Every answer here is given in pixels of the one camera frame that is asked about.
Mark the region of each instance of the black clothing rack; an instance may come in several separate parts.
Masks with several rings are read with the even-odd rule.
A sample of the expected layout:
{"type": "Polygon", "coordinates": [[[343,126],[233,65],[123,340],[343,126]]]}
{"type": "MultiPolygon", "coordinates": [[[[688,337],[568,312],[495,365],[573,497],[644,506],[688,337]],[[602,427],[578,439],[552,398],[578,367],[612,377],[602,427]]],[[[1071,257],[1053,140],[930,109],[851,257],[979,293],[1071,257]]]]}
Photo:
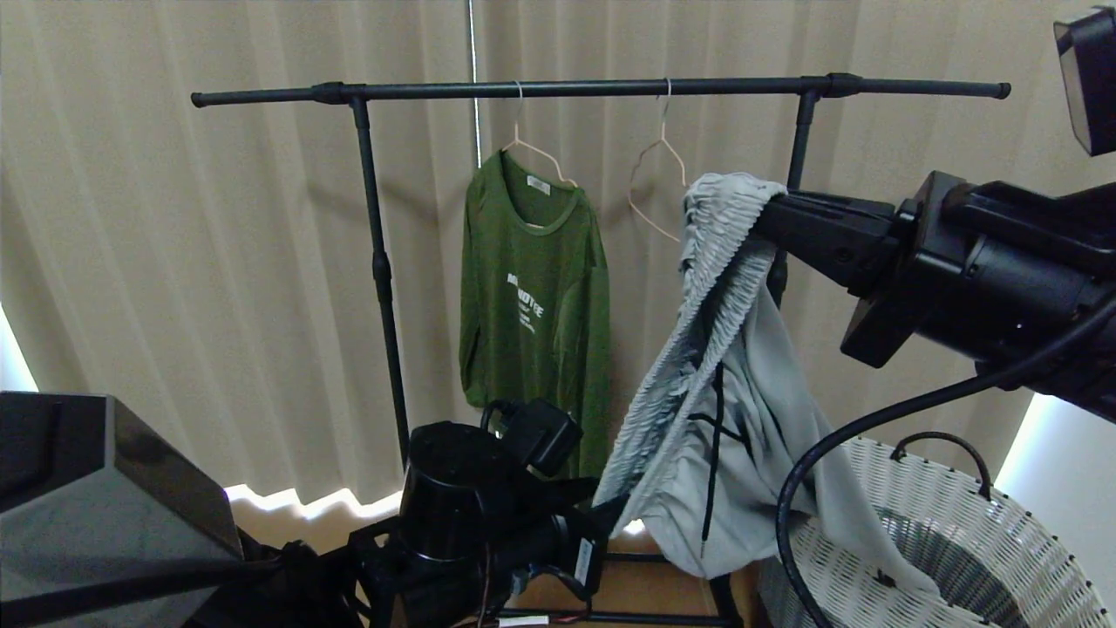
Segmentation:
{"type": "MultiPolygon", "coordinates": [[[[387,369],[395,408],[400,456],[406,467],[410,446],[410,424],[403,394],[403,374],[400,368],[400,347],[392,309],[392,268],[384,250],[379,195],[373,161],[372,134],[368,119],[368,100],[426,100],[444,98],[545,98],[545,97],[600,97],[600,96],[689,96],[729,94],[795,94],[798,96],[798,116],[795,139],[787,173],[787,186],[798,189],[802,180],[806,147],[809,141],[814,108],[822,98],[843,98],[856,94],[923,94],[942,96],[977,96],[1007,98],[1011,93],[1008,83],[966,83],[954,80],[907,80],[863,78],[853,74],[825,76],[768,77],[768,78],[671,78],[639,80],[547,80],[503,83],[441,83],[441,84],[345,84],[323,83],[312,87],[290,89],[256,89],[251,91],[194,93],[190,99],[196,107],[249,103],[314,102],[326,105],[346,105],[353,110],[357,138],[360,145],[360,165],[368,207],[368,228],[372,232],[372,276],[384,327],[387,350],[387,369]]],[[[776,302],[780,302],[787,284],[787,254],[778,251],[768,276],[768,286],[776,302]]],[[[631,562],[666,562],[662,555],[608,553],[607,560],[631,562]]],[[[685,616],[663,613],[631,613],[591,611],[586,619],[617,624],[723,626],[742,628],[729,586],[729,577],[710,581],[718,616],[685,616]]],[[[504,616],[547,615],[541,609],[506,609],[504,616]]]]}

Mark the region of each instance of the brown basket handle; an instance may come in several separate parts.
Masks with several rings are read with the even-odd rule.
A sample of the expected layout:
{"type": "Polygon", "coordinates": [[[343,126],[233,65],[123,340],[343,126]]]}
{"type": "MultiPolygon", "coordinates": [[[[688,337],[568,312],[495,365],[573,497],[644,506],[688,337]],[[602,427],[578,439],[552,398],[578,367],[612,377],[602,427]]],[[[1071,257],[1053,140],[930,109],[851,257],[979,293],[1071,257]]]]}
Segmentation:
{"type": "Polygon", "coordinates": [[[895,446],[895,451],[892,452],[892,460],[903,460],[903,456],[906,456],[906,446],[915,441],[922,441],[924,438],[941,438],[942,441],[956,443],[962,446],[965,452],[969,452],[969,455],[973,457],[973,461],[977,461],[977,471],[980,472],[980,491],[978,491],[978,493],[981,497],[984,497],[989,502],[992,501],[992,476],[988,473],[988,465],[984,464],[984,458],[981,457],[980,452],[978,452],[975,447],[970,445],[968,441],[961,438],[960,436],[953,436],[946,432],[920,432],[918,434],[912,434],[903,441],[899,441],[899,444],[895,446]]]}

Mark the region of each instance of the brown floor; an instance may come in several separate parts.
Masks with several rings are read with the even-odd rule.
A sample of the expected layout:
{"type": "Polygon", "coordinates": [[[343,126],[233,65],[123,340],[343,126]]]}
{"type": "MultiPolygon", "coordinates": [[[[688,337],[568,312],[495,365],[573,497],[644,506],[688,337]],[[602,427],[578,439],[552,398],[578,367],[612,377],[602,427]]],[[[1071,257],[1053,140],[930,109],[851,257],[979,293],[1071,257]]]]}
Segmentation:
{"type": "MultiPolygon", "coordinates": [[[[259,511],[247,502],[233,503],[237,524],[258,541],[282,547],[289,540],[302,539],[317,552],[327,552],[345,544],[348,533],[369,522],[356,519],[344,506],[323,513],[312,521],[295,515],[291,509],[259,511]]],[[[650,534],[622,535],[609,542],[609,551],[658,553],[650,534]]],[[[754,597],[756,572],[744,569],[732,574],[732,591],[744,626],[763,628],[760,605],[754,597]]],[[[542,576],[531,581],[509,606],[583,610],[577,600],[557,579],[542,576]]],[[[668,615],[715,615],[716,607],[709,583],[671,564],[613,562],[605,563],[599,592],[593,599],[594,610],[623,612],[657,612],[668,615]]],[[[620,624],[593,624],[620,628],[620,624]]]]}

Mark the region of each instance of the curtain fold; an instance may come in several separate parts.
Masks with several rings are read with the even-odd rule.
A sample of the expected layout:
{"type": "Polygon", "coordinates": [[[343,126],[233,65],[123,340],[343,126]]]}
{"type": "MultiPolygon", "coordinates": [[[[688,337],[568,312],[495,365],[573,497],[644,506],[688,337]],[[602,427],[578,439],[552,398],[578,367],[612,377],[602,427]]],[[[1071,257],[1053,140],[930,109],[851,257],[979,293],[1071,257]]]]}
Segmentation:
{"type": "MultiPolygon", "coordinates": [[[[1007,100],[824,100],[802,186],[898,201],[934,168],[1065,193],[1110,180],[1077,146],[1052,42],[1056,2],[584,0],[474,2],[479,80],[797,76],[1011,81],[1007,100]]],[[[224,485],[401,484],[352,112],[319,104],[195,109],[191,91],[326,80],[470,80],[466,2],[4,2],[0,279],[45,390],[108,393],[224,485]]],[[[786,180],[793,96],[673,97],[667,136],[705,171],[786,180]]],[[[551,152],[599,214],[612,277],[616,427],[674,325],[677,244],[627,205],[662,98],[530,99],[523,139],[551,152]]],[[[473,104],[371,103],[411,425],[475,421],[458,374],[473,104]]],[[[482,154],[511,139],[514,98],[480,103],[482,154]]],[[[546,176],[552,166],[517,157],[546,176]]],[[[633,197],[667,231],[684,186],[665,151],[633,197]]],[[[785,317],[830,421],[972,374],[914,339],[882,370],[839,352],[855,299],[791,260],[785,317]]],[[[1030,395],[992,392],[874,436],[970,438],[999,467],[1030,395]]],[[[923,452],[971,470],[947,444],[923,452]]]]}

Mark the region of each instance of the green shirt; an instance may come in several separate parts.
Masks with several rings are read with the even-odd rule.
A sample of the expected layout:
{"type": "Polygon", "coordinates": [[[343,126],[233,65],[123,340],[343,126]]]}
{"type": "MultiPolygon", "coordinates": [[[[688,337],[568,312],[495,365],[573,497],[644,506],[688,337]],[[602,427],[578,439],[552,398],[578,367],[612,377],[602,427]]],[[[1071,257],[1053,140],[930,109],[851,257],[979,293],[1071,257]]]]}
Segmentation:
{"type": "Polygon", "coordinates": [[[496,153],[469,185],[461,258],[465,399],[480,408],[541,397],[569,413],[585,433],[569,475],[599,476],[608,457],[608,267],[585,191],[496,153]]]}

